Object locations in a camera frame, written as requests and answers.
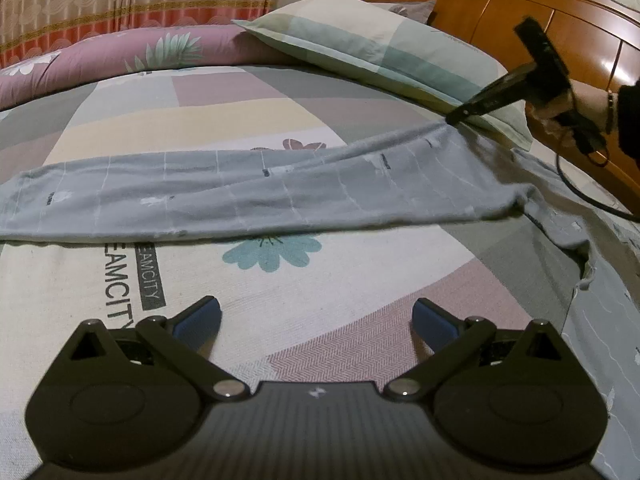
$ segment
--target hand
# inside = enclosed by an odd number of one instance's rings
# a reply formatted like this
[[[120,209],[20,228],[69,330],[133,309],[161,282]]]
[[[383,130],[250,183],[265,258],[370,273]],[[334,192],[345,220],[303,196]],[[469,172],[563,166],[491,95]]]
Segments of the hand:
[[[607,97],[607,91],[595,88],[593,86],[581,83],[579,81],[571,81],[572,88],[575,94],[575,105],[579,114],[584,115],[591,121],[593,121],[601,131],[604,131],[607,127],[607,115],[609,111],[609,100]],[[614,124],[613,129],[617,127],[617,104],[618,96],[614,97]],[[567,112],[574,107],[574,102],[571,96],[571,92],[567,91],[551,102],[546,104],[542,108],[534,108],[532,115],[539,119],[548,134],[555,137],[560,137],[565,133],[567,128],[561,126],[553,118],[562,112]]]

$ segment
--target pink stripe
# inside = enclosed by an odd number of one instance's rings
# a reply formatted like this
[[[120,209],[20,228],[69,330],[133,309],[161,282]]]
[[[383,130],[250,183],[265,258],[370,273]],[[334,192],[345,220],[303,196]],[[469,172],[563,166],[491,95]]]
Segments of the pink stripe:
[[[391,378],[431,353],[412,336],[415,300],[429,298],[459,318],[478,315],[500,328],[523,328],[530,317],[479,260],[338,330],[268,357],[281,380],[376,381]]]

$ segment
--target wooden headboard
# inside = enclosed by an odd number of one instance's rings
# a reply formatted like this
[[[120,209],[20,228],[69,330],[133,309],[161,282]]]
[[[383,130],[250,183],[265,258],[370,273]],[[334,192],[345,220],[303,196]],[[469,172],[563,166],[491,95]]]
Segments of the wooden headboard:
[[[425,0],[365,0],[416,2]],[[531,61],[513,31],[533,16],[569,67],[573,79],[616,91],[640,78],[640,12],[613,0],[437,0],[429,25],[484,50],[508,70]],[[534,136],[556,149],[556,140],[529,118]],[[613,134],[610,162],[597,168],[575,148],[563,156],[589,173],[627,208],[640,214],[640,171]]]

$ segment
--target pink blanket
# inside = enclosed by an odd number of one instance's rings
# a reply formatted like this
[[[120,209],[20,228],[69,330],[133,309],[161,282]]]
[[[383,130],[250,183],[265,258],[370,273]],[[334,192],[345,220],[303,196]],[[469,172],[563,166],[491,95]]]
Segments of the pink blanket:
[[[0,70],[0,110],[131,72],[239,64],[300,61],[237,25],[136,28],[87,38]]]

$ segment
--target pillow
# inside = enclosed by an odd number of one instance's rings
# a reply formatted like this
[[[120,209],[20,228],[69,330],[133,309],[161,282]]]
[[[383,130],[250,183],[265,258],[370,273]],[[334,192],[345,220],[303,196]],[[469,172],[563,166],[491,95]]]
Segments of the pillow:
[[[427,2],[400,2],[400,3],[370,3],[380,9],[388,10],[395,14],[400,14],[405,18],[414,20],[414,22],[427,24],[429,16],[436,6],[436,0],[428,0]]]
[[[476,47],[361,0],[301,0],[236,23],[286,54],[440,113],[506,73]],[[531,147],[524,101],[468,121]]]

